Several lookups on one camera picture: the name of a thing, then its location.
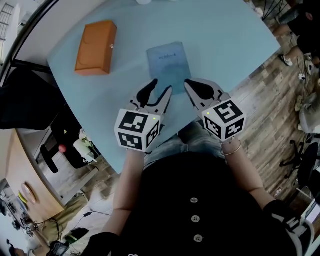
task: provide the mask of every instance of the wrist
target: wrist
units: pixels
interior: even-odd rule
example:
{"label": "wrist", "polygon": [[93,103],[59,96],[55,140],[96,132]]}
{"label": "wrist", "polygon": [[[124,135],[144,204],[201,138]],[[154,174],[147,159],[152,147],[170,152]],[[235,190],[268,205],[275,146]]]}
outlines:
{"label": "wrist", "polygon": [[126,157],[127,158],[134,158],[134,159],[144,159],[145,158],[145,153],[133,149],[128,149],[126,151]]}
{"label": "wrist", "polygon": [[222,151],[225,155],[231,154],[232,152],[235,152],[236,150],[239,149],[241,146],[240,140],[237,138],[233,139],[230,141],[230,143],[224,143],[221,145],[222,146]]}

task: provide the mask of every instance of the orange box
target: orange box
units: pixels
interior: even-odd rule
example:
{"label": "orange box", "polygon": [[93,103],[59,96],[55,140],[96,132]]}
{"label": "orange box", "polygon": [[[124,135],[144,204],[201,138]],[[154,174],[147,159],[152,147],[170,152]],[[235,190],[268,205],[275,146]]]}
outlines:
{"label": "orange box", "polygon": [[82,76],[110,74],[117,27],[111,20],[85,25],[75,72]]}

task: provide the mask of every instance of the white button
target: white button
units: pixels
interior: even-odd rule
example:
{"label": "white button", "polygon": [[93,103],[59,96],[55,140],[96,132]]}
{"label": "white button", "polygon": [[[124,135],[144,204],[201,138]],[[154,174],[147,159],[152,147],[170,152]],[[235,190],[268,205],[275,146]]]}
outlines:
{"label": "white button", "polygon": [[203,239],[204,238],[202,237],[202,235],[199,235],[199,234],[195,235],[193,238],[193,240],[196,241],[197,243],[201,243]]}
{"label": "white button", "polygon": [[200,217],[197,216],[197,215],[194,215],[194,216],[192,216],[191,220],[192,220],[192,222],[194,222],[194,223],[198,223],[198,222],[200,221]]}
{"label": "white button", "polygon": [[195,204],[195,203],[198,203],[198,199],[197,199],[197,198],[195,198],[195,197],[191,198],[191,200],[190,200],[190,201],[191,201],[191,203],[194,203],[194,204]]}

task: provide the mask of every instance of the person sitting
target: person sitting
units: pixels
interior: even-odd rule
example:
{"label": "person sitting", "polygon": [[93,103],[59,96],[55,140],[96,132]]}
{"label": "person sitting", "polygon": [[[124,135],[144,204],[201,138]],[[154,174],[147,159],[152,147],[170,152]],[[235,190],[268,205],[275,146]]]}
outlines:
{"label": "person sitting", "polygon": [[[315,53],[319,50],[317,30],[320,25],[320,2],[316,0],[304,0],[302,13],[290,21],[288,24],[281,24],[273,31],[275,37],[286,33],[294,33],[299,36],[297,46],[293,47],[289,53],[280,55],[280,59],[289,67],[293,66],[292,60],[301,54]],[[308,68],[320,64],[319,56],[314,56],[307,64]]]}
{"label": "person sitting", "polygon": [[306,134],[320,133],[320,79],[315,86],[315,92],[305,100],[301,95],[298,96],[294,109],[299,112],[298,130]]}
{"label": "person sitting", "polygon": [[296,4],[292,6],[285,14],[276,16],[275,20],[280,24],[288,24],[296,19],[301,13],[304,13],[304,1],[296,0]]}
{"label": "person sitting", "polygon": [[302,256],[299,219],[238,139],[221,146],[192,122],[151,154],[127,150],[113,213],[82,256]]}

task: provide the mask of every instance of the light blue table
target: light blue table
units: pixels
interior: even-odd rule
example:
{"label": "light blue table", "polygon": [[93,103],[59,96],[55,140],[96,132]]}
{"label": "light blue table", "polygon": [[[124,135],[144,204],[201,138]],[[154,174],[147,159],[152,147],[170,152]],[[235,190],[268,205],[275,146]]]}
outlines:
{"label": "light blue table", "polygon": [[[111,74],[80,76],[75,63],[85,24],[113,20],[118,30]],[[150,80],[147,49],[183,42],[191,75],[231,91],[279,49],[265,24],[243,0],[109,0],[85,17],[48,58],[53,75],[74,115],[116,172],[126,151],[114,125],[120,108]],[[154,146],[196,118],[186,93],[171,98],[166,127]]]}

